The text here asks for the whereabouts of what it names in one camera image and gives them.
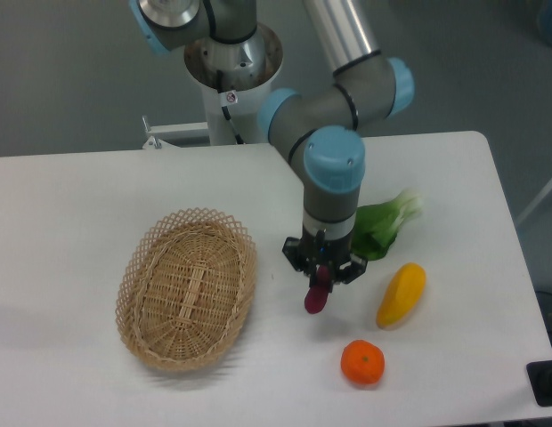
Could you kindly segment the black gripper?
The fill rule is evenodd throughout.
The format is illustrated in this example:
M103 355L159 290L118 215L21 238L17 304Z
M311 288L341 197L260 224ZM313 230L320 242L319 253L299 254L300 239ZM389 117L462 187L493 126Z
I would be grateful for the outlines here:
M353 230L313 229L303 226L301 238L286 238L282 252L295 271L309 278L309 287L316 286L319 266L327 267L329 273L328 292L337 284L350 284L363 275L367 260L351 254Z

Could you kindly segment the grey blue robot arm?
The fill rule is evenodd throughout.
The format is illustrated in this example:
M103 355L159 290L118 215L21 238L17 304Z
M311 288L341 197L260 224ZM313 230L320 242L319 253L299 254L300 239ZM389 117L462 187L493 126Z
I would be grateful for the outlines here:
M350 283L367 263L352 247L365 172L357 128L405 109L414 96L409 68L385 57L357 1L304 5L333 75L328 90L306 99L271 88L283 53L257 18L253 1L133 1L150 47L183 48L201 87L214 144L270 143L304 185L303 229L283 252L310 279L312 294Z

